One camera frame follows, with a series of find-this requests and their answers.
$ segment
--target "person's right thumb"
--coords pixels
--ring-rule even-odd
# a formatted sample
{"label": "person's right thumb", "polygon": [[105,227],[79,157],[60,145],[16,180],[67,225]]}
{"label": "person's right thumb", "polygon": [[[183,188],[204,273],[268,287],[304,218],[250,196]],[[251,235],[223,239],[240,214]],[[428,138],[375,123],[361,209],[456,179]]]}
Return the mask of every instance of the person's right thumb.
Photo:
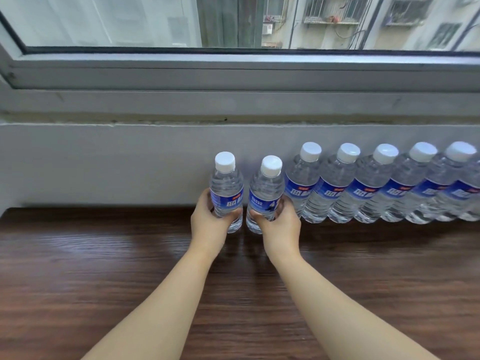
{"label": "person's right thumb", "polygon": [[265,225],[267,225],[269,221],[263,217],[261,213],[258,213],[254,210],[250,210],[250,215],[255,220],[258,227],[263,231]]}

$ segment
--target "bottle label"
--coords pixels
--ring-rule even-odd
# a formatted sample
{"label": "bottle label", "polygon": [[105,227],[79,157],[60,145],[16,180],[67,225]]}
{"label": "bottle label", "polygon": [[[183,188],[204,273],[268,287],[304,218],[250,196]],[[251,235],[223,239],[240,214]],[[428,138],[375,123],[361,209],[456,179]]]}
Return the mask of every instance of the bottle label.
{"label": "bottle label", "polygon": [[438,191],[443,191],[448,187],[447,184],[438,184],[432,182],[431,180],[424,180],[417,187],[412,189],[412,193],[415,193],[418,196],[431,198],[434,197]]}
{"label": "bottle label", "polygon": [[402,198],[405,194],[410,191],[415,186],[406,186],[405,184],[400,184],[399,182],[390,178],[390,180],[385,184],[380,192],[385,196],[390,198]]}
{"label": "bottle label", "polygon": [[255,196],[255,194],[250,189],[249,202],[251,207],[255,211],[260,213],[267,213],[267,212],[273,212],[277,209],[277,206],[279,205],[280,197],[273,200],[263,200]]}
{"label": "bottle label", "polygon": [[461,180],[456,181],[450,187],[443,192],[448,197],[459,201],[466,201],[470,199],[474,194],[480,192],[480,188],[473,187]]}
{"label": "bottle label", "polygon": [[213,193],[212,190],[210,190],[210,194],[212,195],[212,203],[215,207],[233,210],[242,205],[243,187],[241,188],[240,192],[234,196],[219,196],[217,193]]}
{"label": "bottle label", "polygon": [[292,181],[288,175],[285,174],[285,193],[291,198],[307,198],[312,193],[315,184],[311,186],[302,186]]}
{"label": "bottle label", "polygon": [[380,187],[366,186],[355,178],[346,191],[359,200],[369,200],[379,189]]}
{"label": "bottle label", "polygon": [[328,200],[335,201],[340,197],[340,195],[345,191],[347,187],[336,187],[327,183],[320,178],[317,185],[313,189],[318,195]]}

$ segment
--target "person's left arm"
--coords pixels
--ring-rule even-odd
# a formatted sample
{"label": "person's left arm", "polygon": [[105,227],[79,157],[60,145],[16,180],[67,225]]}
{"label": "person's left arm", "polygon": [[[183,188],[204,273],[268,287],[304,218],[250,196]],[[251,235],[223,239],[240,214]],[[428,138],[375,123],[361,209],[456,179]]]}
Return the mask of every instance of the person's left arm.
{"label": "person's left arm", "polygon": [[205,279],[241,208],[223,218],[210,212],[209,190],[191,216],[190,246],[153,293],[103,337],[82,360],[177,360]]}

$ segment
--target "plastic bottle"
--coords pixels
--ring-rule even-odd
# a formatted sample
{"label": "plastic bottle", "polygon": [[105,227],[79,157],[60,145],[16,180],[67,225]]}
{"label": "plastic bottle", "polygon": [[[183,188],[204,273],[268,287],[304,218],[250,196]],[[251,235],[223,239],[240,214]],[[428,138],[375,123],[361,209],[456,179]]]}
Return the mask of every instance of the plastic bottle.
{"label": "plastic bottle", "polygon": [[317,224],[326,219],[328,210],[355,178],[354,164],[360,148],[349,142],[340,145],[337,153],[320,165],[320,180],[302,211],[305,221]]}
{"label": "plastic bottle", "polygon": [[396,200],[381,215],[381,218],[388,222],[403,220],[423,202],[455,182],[460,169],[471,157],[472,151],[475,151],[470,144],[465,144],[462,141],[456,141],[450,144],[444,152],[433,157],[428,164],[425,180],[405,194],[403,198]]}
{"label": "plastic bottle", "polygon": [[[462,168],[476,153],[477,149],[472,145],[464,141],[456,141],[445,150],[445,155],[440,154],[440,158],[435,157],[429,165],[427,179],[415,187],[408,197],[405,197],[413,200],[417,205],[416,209],[405,216],[405,219],[414,224],[427,224],[446,212],[449,207],[441,205],[444,202],[450,202],[448,197],[451,196],[451,191],[448,192],[448,196],[444,194],[445,191],[459,179]],[[406,204],[408,209],[411,205],[411,202]]]}
{"label": "plastic bottle", "polygon": [[[215,156],[215,170],[210,179],[210,193],[215,214],[224,217],[242,206],[243,176],[235,166],[235,156],[229,151],[219,152]],[[228,233],[242,226],[243,212],[228,228]]]}
{"label": "plastic bottle", "polygon": [[471,199],[473,202],[468,206],[468,208],[459,215],[459,218],[465,221],[479,221],[480,220],[480,194],[477,194],[476,197]]}
{"label": "plastic bottle", "polygon": [[358,207],[388,182],[394,167],[392,163],[398,155],[395,146],[380,144],[372,155],[357,160],[355,179],[330,207],[328,217],[339,224],[349,222],[357,213]]}
{"label": "plastic bottle", "polygon": [[261,234],[262,231],[250,215],[250,210],[253,209],[261,213],[268,221],[273,221],[280,197],[285,190],[281,170],[281,159],[275,155],[268,155],[263,158],[260,169],[250,181],[247,226],[256,234]]}
{"label": "plastic bottle", "polygon": [[375,222],[412,188],[423,181],[428,163],[438,153],[434,145],[417,142],[409,152],[401,154],[393,163],[392,177],[372,199],[360,206],[354,218],[366,224]]}
{"label": "plastic bottle", "polygon": [[470,200],[480,192],[480,160],[468,163],[460,172],[459,180],[440,193],[435,201],[437,221],[453,221],[470,206]]}
{"label": "plastic bottle", "polygon": [[315,142],[306,142],[289,166],[285,169],[285,195],[292,202],[298,217],[303,206],[320,178],[318,158],[322,148]]}

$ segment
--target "bottle cap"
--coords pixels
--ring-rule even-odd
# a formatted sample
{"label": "bottle cap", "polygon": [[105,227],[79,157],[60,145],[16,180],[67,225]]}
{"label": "bottle cap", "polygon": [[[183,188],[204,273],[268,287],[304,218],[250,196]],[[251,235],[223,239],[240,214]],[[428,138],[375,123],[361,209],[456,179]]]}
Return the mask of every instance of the bottle cap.
{"label": "bottle cap", "polygon": [[428,142],[420,141],[412,146],[408,152],[408,155],[410,155],[410,158],[416,160],[417,162],[428,163],[437,155],[437,153],[438,150],[434,145]]}
{"label": "bottle cap", "polygon": [[230,173],[235,170],[235,156],[230,151],[222,151],[215,155],[215,169],[220,173]]}
{"label": "bottle cap", "polygon": [[338,151],[336,152],[336,158],[347,164],[355,163],[357,158],[360,155],[360,148],[350,142],[345,142],[340,145]]}
{"label": "bottle cap", "polygon": [[373,158],[380,164],[392,164],[399,155],[399,150],[390,144],[380,144],[373,152]]}
{"label": "bottle cap", "polygon": [[322,153],[322,148],[315,142],[306,142],[302,145],[300,150],[300,158],[308,163],[313,163],[318,160],[320,154]]}
{"label": "bottle cap", "polygon": [[267,155],[261,161],[260,171],[264,176],[273,178],[280,174],[282,170],[282,160],[275,155]]}
{"label": "bottle cap", "polygon": [[465,163],[476,153],[477,149],[464,141],[455,141],[445,150],[447,158],[459,163]]}

